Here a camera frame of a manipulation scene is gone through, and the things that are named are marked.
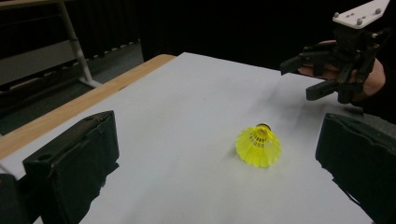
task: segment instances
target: table surface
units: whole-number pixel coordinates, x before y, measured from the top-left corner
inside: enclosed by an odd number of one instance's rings
[[[75,115],[0,164],[21,177],[21,160],[80,119],[113,110],[120,168],[81,223],[371,223],[315,160],[324,115],[359,119],[361,111],[335,94],[306,101],[304,89],[319,82],[311,77],[190,53],[163,57],[106,99],[71,106]],[[242,130],[263,122],[282,147],[266,169],[241,161],[234,147]]]

